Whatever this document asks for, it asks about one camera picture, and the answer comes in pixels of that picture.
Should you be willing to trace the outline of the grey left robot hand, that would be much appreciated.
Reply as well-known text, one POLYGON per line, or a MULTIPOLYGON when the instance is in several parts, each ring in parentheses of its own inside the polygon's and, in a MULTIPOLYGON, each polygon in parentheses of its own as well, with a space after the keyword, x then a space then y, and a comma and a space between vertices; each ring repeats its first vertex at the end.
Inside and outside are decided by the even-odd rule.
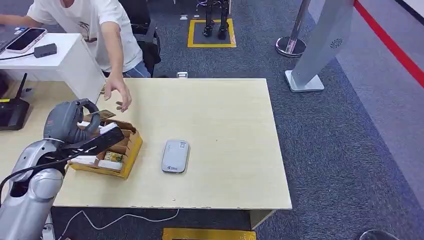
POLYGON ((98 129, 101 119, 98 107, 87 98, 64 101, 57 104, 49 113, 43 138, 61 141, 65 144, 76 144, 86 141, 98 129), (84 129, 78 127, 83 121, 86 108, 91 113, 89 125, 84 129))

